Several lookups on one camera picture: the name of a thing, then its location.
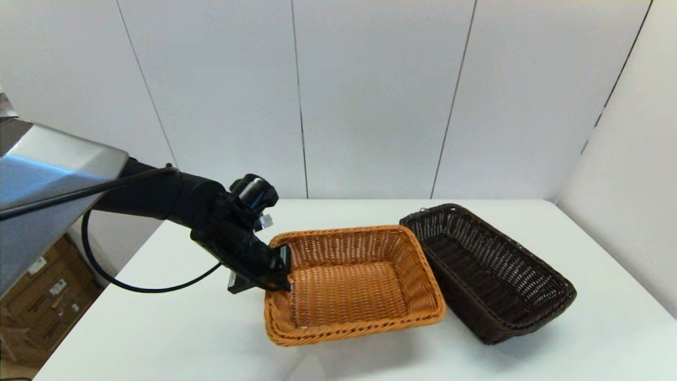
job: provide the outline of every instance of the dark brown wicker basket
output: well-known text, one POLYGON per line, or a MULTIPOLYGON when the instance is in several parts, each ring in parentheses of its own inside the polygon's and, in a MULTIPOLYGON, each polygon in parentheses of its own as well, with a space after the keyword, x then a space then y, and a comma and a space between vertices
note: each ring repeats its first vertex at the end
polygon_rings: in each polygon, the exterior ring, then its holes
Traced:
POLYGON ((485 344, 534 332, 576 297, 547 263, 459 205, 399 223, 421 242, 449 307, 485 344))

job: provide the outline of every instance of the orange wicker basket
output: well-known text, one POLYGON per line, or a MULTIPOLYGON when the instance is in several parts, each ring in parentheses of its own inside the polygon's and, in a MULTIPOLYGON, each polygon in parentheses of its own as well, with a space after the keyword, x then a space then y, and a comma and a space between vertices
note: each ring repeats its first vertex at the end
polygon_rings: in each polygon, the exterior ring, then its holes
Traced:
POLYGON ((446 306, 414 234, 368 226, 278 235, 289 245, 291 292, 266 292, 265 328, 278 345, 354 338, 436 323, 446 306))

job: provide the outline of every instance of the black cable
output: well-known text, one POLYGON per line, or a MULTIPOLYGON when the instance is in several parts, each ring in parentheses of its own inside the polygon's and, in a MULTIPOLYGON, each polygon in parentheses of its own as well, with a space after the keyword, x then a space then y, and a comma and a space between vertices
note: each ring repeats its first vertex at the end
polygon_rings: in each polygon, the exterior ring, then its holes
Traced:
POLYGON ((113 283, 114 285, 127 289, 129 291, 134 291, 134 292, 141 292, 145 294, 160 294, 163 292, 171 292, 171 291, 176 291, 178 289, 186 288, 190 285, 194 285, 195 283, 203 280, 206 278, 208 275, 211 273, 215 272, 217 268, 221 267, 221 263, 218 263, 214 267, 210 268, 209 271, 206 273, 202 274, 201 276, 193 279, 192 281, 186 282, 181 285, 176 285, 174 287, 166 287, 166 288, 142 288, 142 287, 135 287, 132 285, 128 285, 126 283, 120 282, 119 280, 115 279, 112 277, 110 274, 108 274, 104 269, 101 268, 99 265, 99 262, 96 261, 96 258, 94 258, 94 254, 91 252, 91 247, 89 246, 89 232, 87 231, 87 225, 89 225, 89 215, 91 214, 91 210, 88 210, 85 212, 83 215, 83 223, 82 223, 82 236, 83 236, 83 247, 85 248, 85 255, 87 256, 87 259, 89 259, 92 267, 94 267, 94 270, 96 270, 97 273, 99 273, 105 280, 113 283))
POLYGON ((18 217, 23 214, 35 212, 40 209, 45 209, 46 207, 51 207, 67 203, 70 201, 75 201, 77 199, 83 199, 85 197, 93 196, 98 193, 112 191, 113 189, 122 188, 123 186, 129 185, 134 182, 138 182, 140 180, 149 177, 159 176, 163 174, 173 174, 178 171, 179 170, 174 167, 152 169, 150 171, 141 172, 140 174, 104 182, 102 184, 93 185, 79 190, 74 190, 72 192, 64 193, 63 195, 53 196, 47 199, 33 201, 32 203, 25 203, 23 205, 18 205, 15 207, 9 207, 7 209, 0 210, 0 221, 7 220, 13 217, 18 217))

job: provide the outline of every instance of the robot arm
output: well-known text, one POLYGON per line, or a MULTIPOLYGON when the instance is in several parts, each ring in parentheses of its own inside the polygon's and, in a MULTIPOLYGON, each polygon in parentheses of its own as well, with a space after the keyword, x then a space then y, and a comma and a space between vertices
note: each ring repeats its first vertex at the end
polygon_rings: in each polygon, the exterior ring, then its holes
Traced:
MULTIPOLYGON (((129 159, 121 178, 153 169, 129 159)), ((191 228, 190 238, 237 274, 229 287, 237 294, 254 286, 289 290, 289 262, 280 253, 286 249, 272 249, 254 235, 265 227, 263 210, 277 201, 275 188, 254 174, 235 181, 227 192, 214 180, 177 171, 111 190, 93 208, 191 228)))
POLYGON ((228 288, 233 294, 251 287, 290 289, 287 247, 272 249, 254 234, 265 227, 263 210, 278 200, 261 177, 248 174, 226 191, 214 180, 167 171, 45 208, 46 201, 63 194, 157 169, 116 148, 18 119, 0 125, 0 142, 0 294, 90 208, 192 229, 191 239, 233 270, 228 288))

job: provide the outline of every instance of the silver metal panel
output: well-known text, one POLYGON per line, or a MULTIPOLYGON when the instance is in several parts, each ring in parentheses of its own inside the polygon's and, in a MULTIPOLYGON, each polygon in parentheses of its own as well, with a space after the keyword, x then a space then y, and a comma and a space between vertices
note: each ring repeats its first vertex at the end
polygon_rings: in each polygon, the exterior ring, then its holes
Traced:
MULTIPOLYGON (((0 157, 0 209, 115 179, 129 157, 117 148, 18 119, 3 123, 0 130, 16 141, 0 157), (20 137, 13 134, 27 125, 20 137)), ((0 221, 0 295, 98 197, 0 221)))
POLYGON ((3 93, 2 89, 0 89, 0 118, 17 116, 14 107, 12 107, 12 104, 9 103, 9 99, 7 99, 7 94, 3 93))

